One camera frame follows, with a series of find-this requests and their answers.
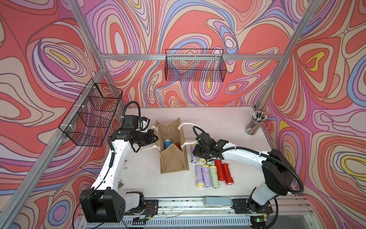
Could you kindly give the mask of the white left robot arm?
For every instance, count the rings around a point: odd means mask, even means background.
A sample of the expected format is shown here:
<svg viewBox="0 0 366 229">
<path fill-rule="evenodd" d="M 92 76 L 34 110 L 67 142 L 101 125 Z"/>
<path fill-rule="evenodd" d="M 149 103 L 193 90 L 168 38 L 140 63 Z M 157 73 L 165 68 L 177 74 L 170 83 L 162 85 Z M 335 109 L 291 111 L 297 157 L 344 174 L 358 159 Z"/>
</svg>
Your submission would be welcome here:
<svg viewBox="0 0 366 229">
<path fill-rule="evenodd" d="M 118 192 L 119 173 L 131 152 L 136 153 L 141 147 L 157 140 L 153 129 L 142 132 L 118 129 L 108 138 L 110 151 L 103 168 L 91 189 L 82 191 L 80 195 L 80 204 L 88 223 L 117 223 L 126 212 L 144 211 L 142 192 Z"/>
</svg>

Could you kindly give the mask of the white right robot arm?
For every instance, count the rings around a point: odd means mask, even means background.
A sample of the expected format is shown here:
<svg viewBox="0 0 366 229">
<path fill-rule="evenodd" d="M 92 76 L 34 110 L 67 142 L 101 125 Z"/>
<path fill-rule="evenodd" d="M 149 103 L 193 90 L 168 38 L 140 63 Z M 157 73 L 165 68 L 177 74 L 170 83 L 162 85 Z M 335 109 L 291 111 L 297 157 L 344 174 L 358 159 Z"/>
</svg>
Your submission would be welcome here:
<svg viewBox="0 0 366 229">
<path fill-rule="evenodd" d="M 262 172 L 262 183 L 253 189 L 246 201 L 252 212 L 256 208 L 263 207 L 269 200 L 290 192 L 296 172 L 278 150 L 256 151 L 234 145 L 227 140 L 215 141 L 207 133 L 200 134 L 195 140 L 198 143 L 193 151 L 195 156 L 208 161 L 214 159 L 236 161 Z"/>
</svg>

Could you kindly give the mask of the brown burlap tote bag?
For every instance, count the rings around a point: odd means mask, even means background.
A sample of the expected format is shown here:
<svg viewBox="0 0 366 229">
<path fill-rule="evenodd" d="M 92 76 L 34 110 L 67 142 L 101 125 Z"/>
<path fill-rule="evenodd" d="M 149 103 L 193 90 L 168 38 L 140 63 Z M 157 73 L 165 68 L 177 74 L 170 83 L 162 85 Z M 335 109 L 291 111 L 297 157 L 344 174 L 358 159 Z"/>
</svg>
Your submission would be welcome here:
<svg viewBox="0 0 366 229">
<path fill-rule="evenodd" d="M 188 161 L 188 147 L 196 143 L 196 141 L 186 141 L 183 126 L 194 126 L 193 123 L 181 122 L 180 118 L 177 118 L 168 125 L 164 125 L 159 121 L 155 121 L 152 126 L 154 133 L 158 136 L 158 140 L 151 146 L 143 147 L 144 150 L 156 148 L 159 152 L 160 158 L 160 173 L 167 174 L 173 172 L 180 172 L 189 170 Z M 170 139 L 172 144 L 165 149 L 164 141 Z M 181 150 L 179 150 L 174 144 L 179 143 Z"/>
</svg>

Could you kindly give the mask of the blue flashlight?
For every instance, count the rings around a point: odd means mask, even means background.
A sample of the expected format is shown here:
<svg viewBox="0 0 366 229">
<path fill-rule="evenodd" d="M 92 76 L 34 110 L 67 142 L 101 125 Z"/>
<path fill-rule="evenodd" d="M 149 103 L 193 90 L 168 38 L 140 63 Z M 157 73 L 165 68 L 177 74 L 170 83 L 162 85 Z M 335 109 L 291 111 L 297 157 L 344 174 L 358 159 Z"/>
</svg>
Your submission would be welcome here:
<svg viewBox="0 0 366 229">
<path fill-rule="evenodd" d="M 166 140 L 164 141 L 165 149 L 167 149 L 171 144 L 172 144 L 172 141 L 171 141 L 170 139 L 166 139 Z"/>
</svg>

